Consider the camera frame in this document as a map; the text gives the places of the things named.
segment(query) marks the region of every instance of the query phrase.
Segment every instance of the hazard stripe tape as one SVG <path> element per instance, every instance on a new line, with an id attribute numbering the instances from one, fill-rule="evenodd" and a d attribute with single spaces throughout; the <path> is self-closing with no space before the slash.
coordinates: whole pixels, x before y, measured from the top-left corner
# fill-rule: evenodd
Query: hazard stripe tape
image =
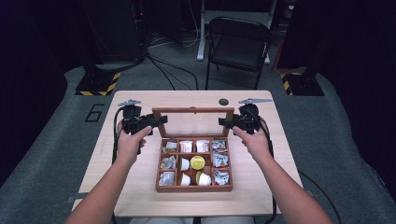
<path id="1" fill-rule="evenodd" d="M 120 73 L 114 75 L 106 91 L 76 91 L 76 95 L 85 95 L 85 96 L 110 95 L 111 92 L 113 92 L 113 90 L 116 88 L 116 84 L 119 78 L 120 78 Z"/>
<path id="2" fill-rule="evenodd" d="M 286 79 L 286 74 L 293 74 L 293 75 L 300 75 L 301 73 L 281 73 L 280 77 L 282 78 L 283 82 L 283 87 L 285 88 L 286 94 L 287 95 L 293 95 L 293 92 L 291 91 L 290 84 L 288 80 Z"/>

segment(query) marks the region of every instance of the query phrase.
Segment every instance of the small cup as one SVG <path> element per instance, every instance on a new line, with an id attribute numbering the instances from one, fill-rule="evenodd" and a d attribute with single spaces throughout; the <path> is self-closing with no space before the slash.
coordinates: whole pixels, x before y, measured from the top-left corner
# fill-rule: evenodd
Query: small cup
<path id="1" fill-rule="evenodd" d="M 180 152 L 192 152 L 192 141 L 180 141 Z"/>
<path id="2" fill-rule="evenodd" d="M 209 151 L 209 140 L 197 140 L 197 152 L 208 152 Z"/>
<path id="3" fill-rule="evenodd" d="M 190 161 L 184 158 L 180 160 L 180 171 L 186 171 L 190 168 Z"/>
<path id="4" fill-rule="evenodd" d="M 185 174 L 181 177 L 180 186 L 188 186 L 191 182 L 191 178 Z"/>
<path id="5" fill-rule="evenodd" d="M 211 184 L 212 184 L 212 177 L 210 177 L 210 175 L 207 175 L 205 173 L 201 173 L 201 175 L 199 176 L 198 185 L 207 186 Z"/>

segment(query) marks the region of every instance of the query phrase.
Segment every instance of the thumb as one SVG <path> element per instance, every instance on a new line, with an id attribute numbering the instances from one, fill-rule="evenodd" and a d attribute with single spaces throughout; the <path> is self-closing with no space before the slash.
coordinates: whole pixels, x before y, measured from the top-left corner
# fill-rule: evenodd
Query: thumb
<path id="1" fill-rule="evenodd" d="M 147 126 L 146 128 L 140 130 L 138 133 L 134 134 L 134 136 L 139 139 L 143 139 L 151 132 L 151 130 L 152 130 L 151 126 Z"/>
<path id="2" fill-rule="evenodd" d="M 240 128 L 236 127 L 236 126 L 233 126 L 233 132 L 236 135 L 238 135 L 238 137 L 242 138 L 242 140 L 245 139 L 246 134 L 247 134 L 247 133 L 245 133 L 245 131 L 243 131 L 242 129 L 240 129 Z"/>

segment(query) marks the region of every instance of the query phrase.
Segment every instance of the black chair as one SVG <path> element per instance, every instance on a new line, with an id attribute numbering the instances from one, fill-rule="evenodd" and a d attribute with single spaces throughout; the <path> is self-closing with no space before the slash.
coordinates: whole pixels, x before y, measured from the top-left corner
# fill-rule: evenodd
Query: black chair
<path id="1" fill-rule="evenodd" d="M 263 24 L 234 18 L 216 17 L 208 24 L 209 54 L 206 85 L 209 82 L 210 64 L 256 72 L 257 90 L 262 67 L 269 47 L 271 33 Z"/>

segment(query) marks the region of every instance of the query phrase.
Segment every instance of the forearm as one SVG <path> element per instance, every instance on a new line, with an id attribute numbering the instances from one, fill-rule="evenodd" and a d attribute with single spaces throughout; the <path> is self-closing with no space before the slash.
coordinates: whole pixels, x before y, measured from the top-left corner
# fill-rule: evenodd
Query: forearm
<path id="1" fill-rule="evenodd" d="M 320 205 L 272 158 L 258 161 L 288 223 L 332 223 Z"/>
<path id="2" fill-rule="evenodd" d="M 115 162 L 75 208 L 66 223 L 109 223 L 130 166 Z"/>

